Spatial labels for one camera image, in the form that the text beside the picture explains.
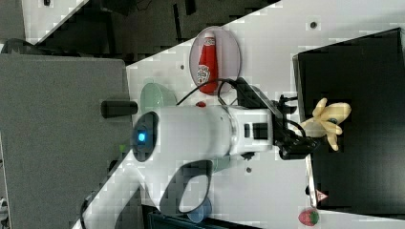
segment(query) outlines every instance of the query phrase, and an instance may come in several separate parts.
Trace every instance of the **red sticker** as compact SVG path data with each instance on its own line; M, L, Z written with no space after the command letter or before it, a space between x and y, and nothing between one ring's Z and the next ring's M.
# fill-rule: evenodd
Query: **red sticker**
M316 197L318 198L318 202L324 200L325 198L327 198L328 196L326 196L324 193L316 190Z

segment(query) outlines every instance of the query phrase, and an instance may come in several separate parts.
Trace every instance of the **ketchup label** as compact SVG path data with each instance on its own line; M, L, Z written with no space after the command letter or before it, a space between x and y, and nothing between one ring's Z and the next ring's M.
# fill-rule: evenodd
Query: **ketchup label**
M211 46L211 45L215 45L215 39L211 38L211 37L206 37L203 44L205 46Z
M197 71L197 80L199 84L202 84L209 79L209 68L205 65L199 65L199 70Z

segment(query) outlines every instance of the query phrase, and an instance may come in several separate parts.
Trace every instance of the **red ketchup bottle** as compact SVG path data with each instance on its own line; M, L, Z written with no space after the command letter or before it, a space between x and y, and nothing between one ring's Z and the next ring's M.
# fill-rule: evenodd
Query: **red ketchup bottle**
M199 69L197 71L198 85L218 78L217 52L215 46L215 34L209 31L205 34L200 57ZM209 83L200 87L205 94L213 94L218 88L218 82Z

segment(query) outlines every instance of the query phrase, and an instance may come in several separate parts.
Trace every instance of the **red object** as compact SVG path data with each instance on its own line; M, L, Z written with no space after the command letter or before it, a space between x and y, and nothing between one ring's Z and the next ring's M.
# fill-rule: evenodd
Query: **red object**
M300 214L298 217L300 222L306 226L314 226L318 220L319 215L314 209L308 209Z
M196 103L196 106L197 107L206 107L206 104L201 101L201 102Z
M199 69L197 71L197 82L199 85L218 78L217 50L215 45L215 34L208 32L205 34L200 56ZM209 83L200 88L200 92L213 94L218 88L218 82Z

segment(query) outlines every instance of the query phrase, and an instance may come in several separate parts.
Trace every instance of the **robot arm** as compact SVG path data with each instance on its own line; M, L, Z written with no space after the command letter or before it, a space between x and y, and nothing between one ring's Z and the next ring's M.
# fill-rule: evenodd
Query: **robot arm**
M186 214L205 199L212 159L280 148L283 159L304 158L318 143L287 128L284 102L269 101L241 77L229 81L239 106L164 107L134 127L132 150L103 185L74 229L113 229L140 185L165 215Z
M129 153L93 198L74 229L114 229L117 218L140 186L134 154Z

